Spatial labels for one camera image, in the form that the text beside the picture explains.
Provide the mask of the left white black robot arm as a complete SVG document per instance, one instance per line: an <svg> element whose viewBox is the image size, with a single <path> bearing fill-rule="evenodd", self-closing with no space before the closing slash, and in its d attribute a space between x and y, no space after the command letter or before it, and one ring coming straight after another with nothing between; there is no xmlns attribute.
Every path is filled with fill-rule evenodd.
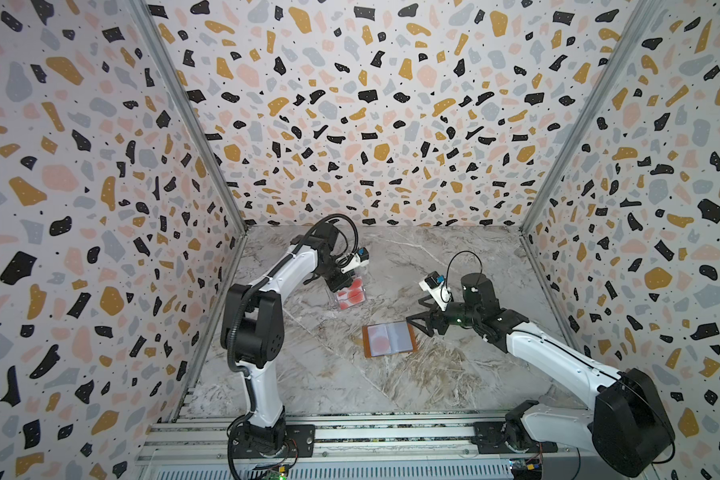
<svg viewBox="0 0 720 480"><path fill-rule="evenodd" d="M269 456L288 445L274 366L285 341L283 302L296 287L318 279L330 292L341 292L368 260L355 223L345 214L330 214L295 237L261 277L228 289L220 345L230 371L243 378L247 408L230 427L232 446Z"/></svg>

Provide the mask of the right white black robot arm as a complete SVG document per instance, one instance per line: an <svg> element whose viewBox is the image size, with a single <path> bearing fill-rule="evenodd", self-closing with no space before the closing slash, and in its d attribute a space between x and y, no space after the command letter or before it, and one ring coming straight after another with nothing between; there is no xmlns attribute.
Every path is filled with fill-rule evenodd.
<svg viewBox="0 0 720 480"><path fill-rule="evenodd" d="M419 283L423 311L407 323L432 337L452 326L475 332L505 354L535 366L566 388L582 408L526 400L506 413L489 438L517 453L546 443L595 452L613 470L638 477L675 453L676 435L653 380L639 369L618 370L553 338L526 316L501 307L492 282L482 273L462 277L462 298L454 300L445 276L432 272Z"/></svg>

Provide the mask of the brown leather card holder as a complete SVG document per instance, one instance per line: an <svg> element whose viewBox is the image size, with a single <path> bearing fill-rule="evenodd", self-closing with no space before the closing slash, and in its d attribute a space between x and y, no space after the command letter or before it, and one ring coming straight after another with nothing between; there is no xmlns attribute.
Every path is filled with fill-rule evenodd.
<svg viewBox="0 0 720 480"><path fill-rule="evenodd" d="M407 322L366 325L362 329L362 341L366 358L418 350L414 329Z"/></svg>

